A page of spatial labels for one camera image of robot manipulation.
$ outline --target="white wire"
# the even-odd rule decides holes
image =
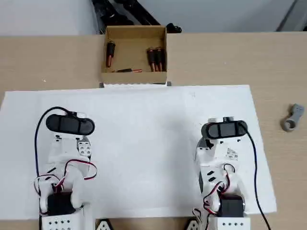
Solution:
[[[202,225],[201,215],[197,215],[195,211],[199,212],[200,214],[201,214],[201,211],[195,207],[192,209],[192,214],[195,216],[196,222],[198,223],[198,225]]]

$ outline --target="white paper sheet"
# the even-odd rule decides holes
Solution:
[[[194,86],[157,89],[95,89],[7,92],[0,110],[2,189],[0,219],[36,219],[34,132],[52,106],[85,112],[95,122],[89,136],[98,176],[86,194],[96,218],[190,216],[202,200],[192,153],[200,128],[211,117],[247,122],[259,160],[258,189],[265,212],[276,211],[271,176],[248,86]],[[39,163],[52,134],[42,125]],[[242,180],[248,213],[258,213],[253,189],[253,152],[246,146]]]

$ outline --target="gray plastic part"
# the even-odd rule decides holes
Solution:
[[[290,109],[290,117],[284,119],[281,123],[283,130],[286,132],[292,132],[295,130],[304,111],[305,108],[302,105],[294,104]]]

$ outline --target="white bracket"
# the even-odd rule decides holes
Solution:
[[[96,230],[112,230],[108,222],[102,220]]]

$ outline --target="white wall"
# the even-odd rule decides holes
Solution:
[[[138,0],[184,32],[275,31],[294,0]]]

